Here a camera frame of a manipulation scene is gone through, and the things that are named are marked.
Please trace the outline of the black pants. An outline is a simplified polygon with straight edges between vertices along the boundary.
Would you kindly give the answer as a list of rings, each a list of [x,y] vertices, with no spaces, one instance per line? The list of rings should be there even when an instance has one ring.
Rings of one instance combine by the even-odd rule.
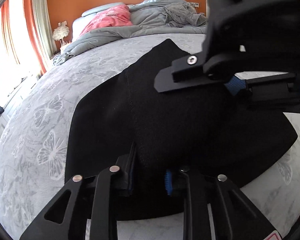
[[[118,220],[180,213],[183,194],[168,194],[165,174],[198,170],[198,185],[210,189],[219,174],[243,187],[272,167],[296,142],[281,111],[244,102],[223,84],[159,93],[158,72],[185,57],[172,40],[89,92],[76,106],[69,134],[65,179],[99,174],[136,150],[132,184],[118,190]]]

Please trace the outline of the grey butterfly bedspread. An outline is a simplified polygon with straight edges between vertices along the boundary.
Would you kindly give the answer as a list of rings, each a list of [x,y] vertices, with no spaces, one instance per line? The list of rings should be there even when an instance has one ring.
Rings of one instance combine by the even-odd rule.
[[[19,239],[64,184],[71,119],[79,100],[166,39],[188,53],[203,34],[159,34],[105,44],[53,67],[14,111],[0,138],[0,223]],[[300,215],[300,114],[287,114],[298,139],[265,175],[243,188],[281,235]]]

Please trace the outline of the crumpled grey garment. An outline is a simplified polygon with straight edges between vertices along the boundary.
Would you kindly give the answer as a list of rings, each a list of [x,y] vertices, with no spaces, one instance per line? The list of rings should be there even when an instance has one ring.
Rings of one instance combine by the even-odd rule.
[[[164,11],[170,27],[181,28],[186,25],[199,27],[208,21],[203,13],[198,13],[189,3],[171,3],[164,6]]]

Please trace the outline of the grey duvet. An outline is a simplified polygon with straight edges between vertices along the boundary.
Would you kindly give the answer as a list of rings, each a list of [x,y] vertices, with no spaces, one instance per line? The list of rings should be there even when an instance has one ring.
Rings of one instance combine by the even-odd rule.
[[[171,3],[189,3],[185,0],[154,0],[129,7],[131,26],[105,27],[94,29],[68,45],[64,52],[53,59],[55,66],[61,65],[69,59],[88,50],[114,42],[123,38],[133,38],[154,34],[205,34],[206,26],[194,27],[186,25],[181,28],[170,27],[164,6]]]

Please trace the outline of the pink pillow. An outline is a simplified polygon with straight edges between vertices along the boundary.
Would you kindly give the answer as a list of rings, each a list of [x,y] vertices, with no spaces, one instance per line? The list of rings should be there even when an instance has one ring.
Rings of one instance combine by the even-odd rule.
[[[120,4],[107,10],[98,12],[95,17],[81,31],[80,36],[94,29],[105,27],[126,27],[131,26],[129,7]]]

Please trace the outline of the light blue headboard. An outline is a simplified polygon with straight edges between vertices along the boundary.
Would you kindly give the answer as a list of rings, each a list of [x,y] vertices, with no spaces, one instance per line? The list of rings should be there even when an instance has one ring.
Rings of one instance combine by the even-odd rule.
[[[94,7],[92,9],[83,12],[81,17],[74,20],[72,24],[72,42],[74,42],[79,38],[79,35],[82,32],[82,30],[96,16],[98,12],[102,12],[109,8],[115,7],[117,5],[122,5],[122,4],[123,2],[109,3],[98,7]]]

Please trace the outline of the white feather table lamp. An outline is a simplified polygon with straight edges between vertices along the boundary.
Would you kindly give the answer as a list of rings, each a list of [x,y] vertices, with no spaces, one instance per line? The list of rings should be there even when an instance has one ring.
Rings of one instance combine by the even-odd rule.
[[[59,41],[61,46],[64,46],[66,43],[64,41],[64,38],[67,37],[70,33],[69,27],[67,25],[67,22],[59,22],[58,27],[54,29],[53,31],[53,39],[55,41]]]

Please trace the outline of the orange curtain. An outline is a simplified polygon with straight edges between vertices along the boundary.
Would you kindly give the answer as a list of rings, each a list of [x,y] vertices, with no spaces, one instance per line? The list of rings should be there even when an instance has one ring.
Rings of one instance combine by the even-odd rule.
[[[27,28],[26,37],[29,38],[32,50],[36,56],[38,64],[40,66],[40,74],[46,73],[43,48],[39,42],[39,32],[36,27],[36,17],[34,15],[33,1],[23,0],[23,13],[25,17],[25,23]],[[7,50],[10,58],[14,59],[16,64],[20,64],[16,46],[13,43],[13,36],[11,33],[11,20],[10,20],[10,1],[5,0],[0,8],[0,27],[2,32],[2,38],[4,46]]]

